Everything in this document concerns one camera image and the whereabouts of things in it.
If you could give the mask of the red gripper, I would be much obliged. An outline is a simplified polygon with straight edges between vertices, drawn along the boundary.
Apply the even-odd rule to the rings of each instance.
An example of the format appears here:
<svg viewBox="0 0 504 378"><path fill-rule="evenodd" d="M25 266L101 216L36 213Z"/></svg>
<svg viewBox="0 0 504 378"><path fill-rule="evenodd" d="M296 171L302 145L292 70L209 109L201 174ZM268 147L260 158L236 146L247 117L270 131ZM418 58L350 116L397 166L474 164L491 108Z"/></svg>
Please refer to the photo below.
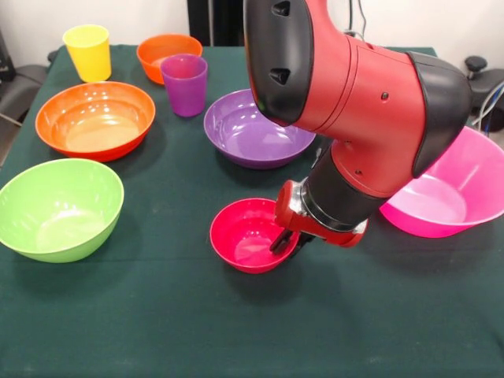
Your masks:
<svg viewBox="0 0 504 378"><path fill-rule="evenodd" d="M274 221L283 231L272 242L269 248L272 253L283 253L293 236L298 237L294 252L299 252L315 238L336 246L352 247L361 241L369 222L364 220L349 231L335 231L324 226L309 214L302 200L302 183L293 180L285 182L280 189Z"/></svg>

